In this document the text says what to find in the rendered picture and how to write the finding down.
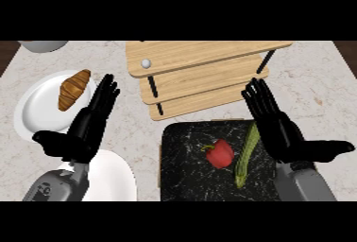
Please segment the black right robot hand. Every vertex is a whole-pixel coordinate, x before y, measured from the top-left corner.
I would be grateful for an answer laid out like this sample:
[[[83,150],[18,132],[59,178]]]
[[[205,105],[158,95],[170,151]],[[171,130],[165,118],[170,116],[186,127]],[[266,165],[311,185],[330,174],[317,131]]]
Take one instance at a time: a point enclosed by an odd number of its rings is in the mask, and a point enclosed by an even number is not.
[[[268,85],[251,79],[242,97],[255,120],[268,156],[280,163],[329,163],[338,155],[355,150],[348,141],[304,139],[296,123],[280,110]]]

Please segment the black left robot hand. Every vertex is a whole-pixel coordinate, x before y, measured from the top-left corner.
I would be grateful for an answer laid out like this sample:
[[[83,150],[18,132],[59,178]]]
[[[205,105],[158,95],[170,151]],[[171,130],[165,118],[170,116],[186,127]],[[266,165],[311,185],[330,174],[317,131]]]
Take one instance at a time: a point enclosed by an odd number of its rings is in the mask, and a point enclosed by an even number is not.
[[[32,140],[41,145],[47,156],[60,157],[63,162],[80,164],[90,162],[100,147],[118,95],[115,76],[106,74],[96,87],[88,105],[75,115],[68,132],[40,130],[32,135]]]

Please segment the red bell pepper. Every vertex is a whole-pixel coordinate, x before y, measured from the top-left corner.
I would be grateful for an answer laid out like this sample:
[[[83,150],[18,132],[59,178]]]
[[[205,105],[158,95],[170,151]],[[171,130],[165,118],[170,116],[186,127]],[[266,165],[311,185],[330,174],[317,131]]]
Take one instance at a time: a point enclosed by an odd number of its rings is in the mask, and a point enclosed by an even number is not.
[[[204,146],[201,150],[205,152],[206,160],[214,168],[223,168],[230,165],[235,151],[223,139],[218,139],[211,145]]]

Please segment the wooden tiered shelf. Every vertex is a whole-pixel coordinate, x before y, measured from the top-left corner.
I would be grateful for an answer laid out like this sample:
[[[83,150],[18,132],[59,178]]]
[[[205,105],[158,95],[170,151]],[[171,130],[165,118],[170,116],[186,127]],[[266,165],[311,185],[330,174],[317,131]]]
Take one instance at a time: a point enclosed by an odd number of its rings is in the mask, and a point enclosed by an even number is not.
[[[268,59],[291,41],[130,41],[128,74],[140,80],[150,118],[178,115],[236,102],[254,78],[268,76]],[[140,62],[150,59],[150,67]]]

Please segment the black marble tray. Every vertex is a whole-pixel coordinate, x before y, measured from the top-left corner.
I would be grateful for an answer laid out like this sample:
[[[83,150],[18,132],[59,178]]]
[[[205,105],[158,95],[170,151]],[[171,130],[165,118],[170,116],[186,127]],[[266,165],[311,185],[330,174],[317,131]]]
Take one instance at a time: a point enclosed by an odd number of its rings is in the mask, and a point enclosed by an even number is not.
[[[170,124],[162,134],[161,201],[279,201],[274,161],[263,143],[254,147],[243,187],[236,185],[236,163],[251,120]],[[223,139],[233,149],[232,163],[215,168],[201,148]]]

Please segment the white round plate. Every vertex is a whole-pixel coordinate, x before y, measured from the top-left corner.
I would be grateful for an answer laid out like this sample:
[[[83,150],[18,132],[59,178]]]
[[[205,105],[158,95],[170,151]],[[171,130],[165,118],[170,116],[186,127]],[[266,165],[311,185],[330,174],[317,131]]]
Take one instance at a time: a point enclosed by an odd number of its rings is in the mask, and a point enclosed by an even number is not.
[[[13,110],[13,128],[19,137],[32,142],[38,130],[66,133],[78,111],[88,105],[96,90],[93,79],[69,109],[59,110],[59,94],[63,81],[78,70],[63,70],[46,76],[27,90]]]

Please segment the green cucumber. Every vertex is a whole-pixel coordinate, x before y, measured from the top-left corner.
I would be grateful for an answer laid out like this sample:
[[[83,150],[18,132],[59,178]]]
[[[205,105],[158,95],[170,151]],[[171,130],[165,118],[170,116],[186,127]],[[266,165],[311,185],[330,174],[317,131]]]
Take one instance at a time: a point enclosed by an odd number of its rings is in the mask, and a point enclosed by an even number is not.
[[[260,132],[257,128],[257,124],[251,123],[245,135],[243,145],[242,145],[242,152],[240,157],[237,159],[236,168],[235,168],[235,182],[237,188],[242,188],[245,185],[245,180],[248,176],[248,163],[252,151],[260,141]]]

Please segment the brown croissant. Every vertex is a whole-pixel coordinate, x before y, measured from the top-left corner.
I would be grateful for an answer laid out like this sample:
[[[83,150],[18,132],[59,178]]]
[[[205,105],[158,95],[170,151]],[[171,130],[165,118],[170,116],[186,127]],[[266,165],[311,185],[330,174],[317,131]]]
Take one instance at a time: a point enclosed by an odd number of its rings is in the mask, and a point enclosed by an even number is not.
[[[59,93],[59,110],[65,112],[74,105],[77,99],[84,93],[87,84],[90,82],[90,70],[81,70],[74,76],[71,76],[60,85]]]

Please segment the white rounded object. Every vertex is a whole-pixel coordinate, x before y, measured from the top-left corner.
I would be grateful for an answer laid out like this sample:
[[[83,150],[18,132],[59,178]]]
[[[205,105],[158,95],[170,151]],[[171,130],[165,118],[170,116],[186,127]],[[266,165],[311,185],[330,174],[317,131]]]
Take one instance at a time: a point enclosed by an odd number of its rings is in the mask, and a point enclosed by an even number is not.
[[[88,191],[84,201],[136,201],[137,183],[125,160],[99,149],[88,163]]]

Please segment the grey round bowl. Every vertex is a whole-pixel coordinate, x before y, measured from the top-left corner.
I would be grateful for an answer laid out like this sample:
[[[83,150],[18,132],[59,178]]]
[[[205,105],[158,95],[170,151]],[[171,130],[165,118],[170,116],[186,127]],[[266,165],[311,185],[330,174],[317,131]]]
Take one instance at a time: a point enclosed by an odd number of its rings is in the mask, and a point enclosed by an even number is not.
[[[66,45],[66,41],[19,41],[21,45],[34,53],[47,53]]]

